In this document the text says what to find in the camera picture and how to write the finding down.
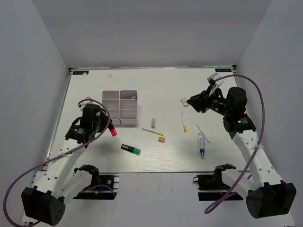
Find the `pink black highlighter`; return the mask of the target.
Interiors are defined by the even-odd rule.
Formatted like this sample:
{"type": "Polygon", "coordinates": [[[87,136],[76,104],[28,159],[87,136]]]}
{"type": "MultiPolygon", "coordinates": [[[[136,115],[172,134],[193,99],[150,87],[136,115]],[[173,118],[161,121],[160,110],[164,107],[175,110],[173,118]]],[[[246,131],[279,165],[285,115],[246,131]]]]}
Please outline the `pink black highlighter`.
{"type": "Polygon", "coordinates": [[[114,125],[113,125],[112,123],[110,123],[110,124],[108,125],[108,129],[109,129],[109,131],[110,131],[112,137],[117,136],[117,131],[116,131],[116,129],[115,129],[115,127],[114,127],[114,125]]]}

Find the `orange capped white marker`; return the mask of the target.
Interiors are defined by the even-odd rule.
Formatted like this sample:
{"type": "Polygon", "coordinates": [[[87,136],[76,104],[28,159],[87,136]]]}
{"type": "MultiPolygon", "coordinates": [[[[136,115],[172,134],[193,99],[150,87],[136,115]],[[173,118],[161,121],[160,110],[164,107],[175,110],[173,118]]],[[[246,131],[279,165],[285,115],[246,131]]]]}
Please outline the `orange capped white marker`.
{"type": "Polygon", "coordinates": [[[186,122],[185,122],[185,116],[184,113],[181,113],[181,119],[182,119],[182,124],[183,124],[183,131],[187,132],[187,127],[186,127],[186,122]]]}

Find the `green black highlighter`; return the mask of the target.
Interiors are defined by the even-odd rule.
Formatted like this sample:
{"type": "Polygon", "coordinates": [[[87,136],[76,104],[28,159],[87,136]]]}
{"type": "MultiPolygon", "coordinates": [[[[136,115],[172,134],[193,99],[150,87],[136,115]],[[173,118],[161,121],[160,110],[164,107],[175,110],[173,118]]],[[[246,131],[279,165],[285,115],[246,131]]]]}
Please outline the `green black highlighter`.
{"type": "Polygon", "coordinates": [[[140,155],[140,153],[141,153],[140,149],[135,148],[135,147],[131,147],[131,146],[125,145],[125,144],[121,145],[121,149],[125,150],[125,151],[128,151],[130,153],[136,154],[136,155],[140,155]]]}

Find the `yellow capped white marker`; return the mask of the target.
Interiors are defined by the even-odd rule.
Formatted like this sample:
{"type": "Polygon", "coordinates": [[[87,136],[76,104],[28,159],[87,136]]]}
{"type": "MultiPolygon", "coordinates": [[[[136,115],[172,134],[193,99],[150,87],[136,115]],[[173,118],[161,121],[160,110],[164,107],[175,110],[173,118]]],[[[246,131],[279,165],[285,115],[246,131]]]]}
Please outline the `yellow capped white marker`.
{"type": "Polygon", "coordinates": [[[160,135],[160,136],[164,135],[162,132],[156,132],[156,131],[152,131],[152,130],[149,130],[149,129],[146,129],[146,128],[142,128],[142,130],[146,131],[146,132],[149,132],[149,133],[156,134],[156,135],[160,135]]]}

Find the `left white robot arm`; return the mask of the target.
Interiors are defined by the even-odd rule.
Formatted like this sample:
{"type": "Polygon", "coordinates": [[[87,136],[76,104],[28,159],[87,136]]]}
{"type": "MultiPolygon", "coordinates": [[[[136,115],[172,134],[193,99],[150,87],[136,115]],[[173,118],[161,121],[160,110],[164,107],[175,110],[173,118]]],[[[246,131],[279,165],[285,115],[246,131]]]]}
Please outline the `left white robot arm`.
{"type": "Polygon", "coordinates": [[[99,186],[99,170],[88,164],[76,167],[76,162],[111,123],[103,104],[84,105],[82,116],[71,124],[60,153],[50,159],[44,176],[33,187],[23,190],[21,199],[27,217],[56,226],[74,197],[85,188],[99,186]]]}

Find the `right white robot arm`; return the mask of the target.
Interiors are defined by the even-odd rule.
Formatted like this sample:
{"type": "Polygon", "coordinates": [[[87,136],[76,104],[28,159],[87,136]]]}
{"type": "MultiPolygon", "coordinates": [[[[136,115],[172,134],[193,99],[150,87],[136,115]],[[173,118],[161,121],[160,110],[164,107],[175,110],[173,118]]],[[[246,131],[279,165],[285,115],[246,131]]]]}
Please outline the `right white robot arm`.
{"type": "Polygon", "coordinates": [[[197,112],[213,110],[223,116],[223,125],[230,138],[241,151],[248,164],[252,179],[242,177],[232,164],[217,166],[213,183],[218,188],[232,188],[246,202],[253,218],[265,218],[288,214],[293,204],[296,188],[286,183],[273,168],[264,149],[258,144],[260,138],[256,127],[246,114],[246,91],[239,87],[229,89],[227,97],[218,88],[208,88],[192,96],[187,103],[197,112]]]}

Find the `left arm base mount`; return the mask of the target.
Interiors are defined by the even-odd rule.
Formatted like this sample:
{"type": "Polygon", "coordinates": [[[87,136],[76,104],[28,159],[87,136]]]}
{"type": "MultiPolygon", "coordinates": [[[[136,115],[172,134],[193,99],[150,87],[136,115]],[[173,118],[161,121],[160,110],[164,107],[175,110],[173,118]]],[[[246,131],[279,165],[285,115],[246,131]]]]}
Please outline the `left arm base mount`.
{"type": "Polygon", "coordinates": [[[84,188],[74,200],[114,200],[119,187],[120,174],[99,174],[94,183],[84,188]]]}

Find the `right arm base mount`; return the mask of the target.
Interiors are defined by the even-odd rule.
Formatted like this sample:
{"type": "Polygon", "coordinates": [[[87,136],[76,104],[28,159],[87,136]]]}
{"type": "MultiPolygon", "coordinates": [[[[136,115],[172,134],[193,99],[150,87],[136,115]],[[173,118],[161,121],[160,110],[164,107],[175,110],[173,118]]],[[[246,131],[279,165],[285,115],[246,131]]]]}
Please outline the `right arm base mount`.
{"type": "Polygon", "coordinates": [[[217,201],[230,189],[225,184],[219,186],[213,174],[196,175],[193,183],[197,184],[199,201],[217,201]]]}

